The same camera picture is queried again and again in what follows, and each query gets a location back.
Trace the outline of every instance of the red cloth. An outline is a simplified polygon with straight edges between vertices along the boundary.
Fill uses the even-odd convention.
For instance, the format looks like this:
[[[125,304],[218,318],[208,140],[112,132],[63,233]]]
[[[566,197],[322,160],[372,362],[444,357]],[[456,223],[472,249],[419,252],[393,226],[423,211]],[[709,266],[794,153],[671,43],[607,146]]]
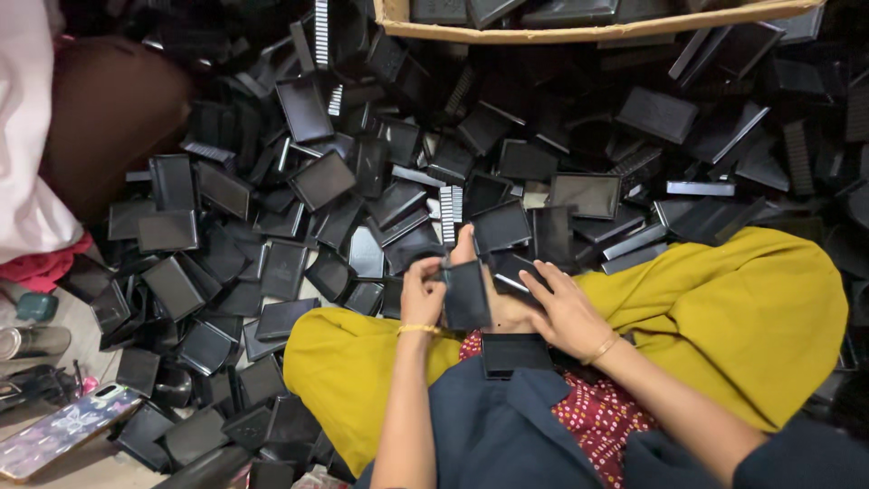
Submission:
[[[461,344],[459,360],[479,355],[481,341],[480,331],[469,334]],[[655,420],[609,378],[589,385],[566,373],[564,380],[573,390],[552,406],[552,414],[574,435],[604,484],[610,489],[622,489],[621,465],[627,435],[657,428]]]
[[[85,232],[77,243],[51,253],[25,255],[0,265],[0,278],[20,284],[34,292],[51,292],[55,281],[70,271],[76,254],[84,253],[94,244],[94,238]]]

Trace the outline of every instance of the gold bangle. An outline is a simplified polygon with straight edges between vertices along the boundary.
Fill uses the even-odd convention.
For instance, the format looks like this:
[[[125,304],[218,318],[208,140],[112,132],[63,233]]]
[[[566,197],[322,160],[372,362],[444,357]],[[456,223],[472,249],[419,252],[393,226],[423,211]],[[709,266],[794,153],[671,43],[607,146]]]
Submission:
[[[603,345],[598,348],[598,351],[588,360],[584,360],[582,362],[583,365],[591,365],[595,360],[602,357],[604,353],[609,352],[609,349],[612,348],[618,341],[621,339],[619,333],[613,331],[612,336],[609,337],[607,341],[603,343]]]
[[[441,328],[432,325],[404,325],[398,328],[398,334],[402,334],[403,332],[432,332],[440,334]]]

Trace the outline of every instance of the phone case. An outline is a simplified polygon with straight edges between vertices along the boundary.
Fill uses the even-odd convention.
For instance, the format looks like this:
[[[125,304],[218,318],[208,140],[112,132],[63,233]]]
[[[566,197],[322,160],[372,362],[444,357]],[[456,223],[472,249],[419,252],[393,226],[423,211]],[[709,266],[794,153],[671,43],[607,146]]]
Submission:
[[[0,474],[16,484],[96,438],[142,402],[130,389],[107,384],[0,442]]]

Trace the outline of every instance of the mustard yellow fabric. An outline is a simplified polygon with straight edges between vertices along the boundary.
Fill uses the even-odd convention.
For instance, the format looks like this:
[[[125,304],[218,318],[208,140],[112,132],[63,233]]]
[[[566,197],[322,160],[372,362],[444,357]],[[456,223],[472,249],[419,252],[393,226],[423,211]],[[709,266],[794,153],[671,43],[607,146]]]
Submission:
[[[746,228],[723,246],[677,244],[654,261],[575,278],[640,351],[760,429],[775,432],[835,365],[847,303],[830,258],[814,243]],[[395,359],[397,321],[321,308],[300,318],[284,379],[357,476],[376,453]],[[438,339],[433,383],[458,362]]]

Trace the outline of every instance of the navy blue shirt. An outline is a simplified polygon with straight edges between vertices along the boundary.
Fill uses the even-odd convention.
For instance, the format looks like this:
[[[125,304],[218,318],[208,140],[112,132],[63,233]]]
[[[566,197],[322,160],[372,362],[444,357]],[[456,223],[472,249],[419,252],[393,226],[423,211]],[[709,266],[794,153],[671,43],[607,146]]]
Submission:
[[[555,372],[517,369],[486,380],[482,358],[460,362],[429,388],[438,487],[510,489],[605,486],[550,411],[570,387]],[[367,488],[375,462],[355,487]],[[720,489],[685,449],[660,431],[627,439],[626,489]],[[867,488],[869,451],[830,427],[796,420],[738,467],[735,489]]]

